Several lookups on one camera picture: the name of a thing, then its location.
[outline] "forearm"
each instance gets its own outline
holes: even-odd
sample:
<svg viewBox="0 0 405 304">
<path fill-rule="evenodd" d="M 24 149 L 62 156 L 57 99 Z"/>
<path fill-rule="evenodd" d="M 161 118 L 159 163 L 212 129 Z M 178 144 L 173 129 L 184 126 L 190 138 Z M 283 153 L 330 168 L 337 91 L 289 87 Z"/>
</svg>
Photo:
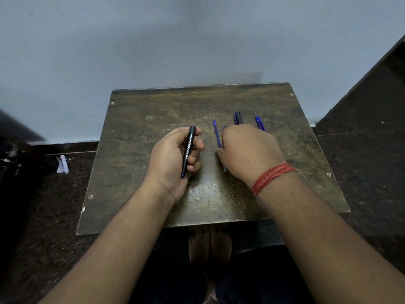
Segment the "forearm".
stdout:
<svg viewBox="0 0 405 304">
<path fill-rule="evenodd" d="M 170 211 L 142 184 L 41 303 L 127 303 Z"/>
<path fill-rule="evenodd" d="M 317 302 L 402 302 L 404 276 L 295 172 L 259 194 Z"/>
</svg>

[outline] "left hand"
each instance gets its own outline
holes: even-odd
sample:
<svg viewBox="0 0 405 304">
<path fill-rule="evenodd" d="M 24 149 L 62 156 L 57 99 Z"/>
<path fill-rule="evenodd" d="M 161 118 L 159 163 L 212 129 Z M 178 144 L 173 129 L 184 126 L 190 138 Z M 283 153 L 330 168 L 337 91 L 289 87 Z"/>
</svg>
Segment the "left hand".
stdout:
<svg viewBox="0 0 405 304">
<path fill-rule="evenodd" d="M 204 150 L 203 140 L 198 137 L 203 131 L 196 128 L 193 141 L 193 149 L 188 157 L 187 173 L 180 178 L 183 164 L 183 154 L 187 142 L 189 127 L 176 128 L 162 138 L 152 149 L 149 160 L 149 168 L 144 182 L 154 184 L 158 193 L 167 199 L 171 205 L 178 202 L 184 195 L 188 179 L 197 173 L 202 164 L 200 162 L 200 150 Z"/>
</svg>

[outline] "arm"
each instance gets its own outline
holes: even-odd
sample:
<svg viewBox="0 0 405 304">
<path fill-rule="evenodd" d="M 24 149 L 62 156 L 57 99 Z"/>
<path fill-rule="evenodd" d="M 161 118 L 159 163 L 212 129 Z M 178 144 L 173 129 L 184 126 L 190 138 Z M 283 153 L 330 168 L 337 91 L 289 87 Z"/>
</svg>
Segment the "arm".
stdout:
<svg viewBox="0 0 405 304">
<path fill-rule="evenodd" d="M 284 161 L 275 138 L 251 125 L 223 131 L 217 154 L 250 188 Z M 259 194 L 319 303 L 403 303 L 405 277 L 363 240 L 296 172 Z"/>
<path fill-rule="evenodd" d="M 180 178 L 188 132 L 175 129 L 155 145 L 141 186 L 41 304 L 128 302 L 170 209 L 183 196 L 190 175 L 201 168 L 204 144 L 196 137 L 188 174 Z M 201 133 L 197 128 L 196 135 Z"/>
</svg>

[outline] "pen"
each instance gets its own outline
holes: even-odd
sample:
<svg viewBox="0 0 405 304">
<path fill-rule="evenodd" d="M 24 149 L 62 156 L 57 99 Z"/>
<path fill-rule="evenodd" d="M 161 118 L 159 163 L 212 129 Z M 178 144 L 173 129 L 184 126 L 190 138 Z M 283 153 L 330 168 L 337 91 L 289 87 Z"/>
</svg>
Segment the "pen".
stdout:
<svg viewBox="0 0 405 304">
<path fill-rule="evenodd" d="M 255 114 L 254 117 L 256 119 L 257 127 L 259 127 L 260 130 L 263 130 L 264 132 L 266 132 L 265 126 L 263 125 L 263 122 L 262 122 L 260 116 L 258 114 Z"/>
<path fill-rule="evenodd" d="M 242 115 L 240 114 L 239 111 L 236 111 L 235 114 L 233 115 L 233 119 L 235 120 L 236 125 L 241 125 L 243 124 L 243 119 Z"/>
<path fill-rule="evenodd" d="M 220 134 L 218 133 L 217 122 L 215 121 L 215 118 L 212 119 L 212 123 L 214 124 L 215 135 L 217 136 L 218 148 L 222 148 L 221 140 L 220 140 Z M 222 167 L 224 168 L 224 172 L 226 172 L 225 165 L 222 164 Z"/>
<path fill-rule="evenodd" d="M 185 173 L 187 172 L 187 165 L 188 165 L 188 156 L 190 155 L 191 148 L 193 147 L 193 140 L 194 135 L 196 133 L 196 127 L 190 126 L 190 132 L 188 133 L 187 138 L 187 145 L 185 147 L 184 155 L 183 155 L 183 166 L 181 168 L 181 178 L 185 177 Z"/>
</svg>

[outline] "wooden desk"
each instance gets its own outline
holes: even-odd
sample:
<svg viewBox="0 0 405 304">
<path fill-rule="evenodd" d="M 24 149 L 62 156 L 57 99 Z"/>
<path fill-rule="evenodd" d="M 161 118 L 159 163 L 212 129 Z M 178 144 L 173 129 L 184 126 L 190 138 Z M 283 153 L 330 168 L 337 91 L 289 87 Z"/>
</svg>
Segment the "wooden desk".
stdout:
<svg viewBox="0 0 405 304">
<path fill-rule="evenodd" d="M 190 125 L 204 131 L 203 168 L 166 226 L 266 218 L 248 187 L 223 172 L 214 156 L 212 118 L 219 128 L 232 125 L 236 110 L 253 125 L 258 113 L 287 162 L 337 212 L 349 211 L 289 83 L 119 90 L 111 95 L 77 233 L 101 232 L 142 182 L 155 143 L 170 130 Z"/>
</svg>

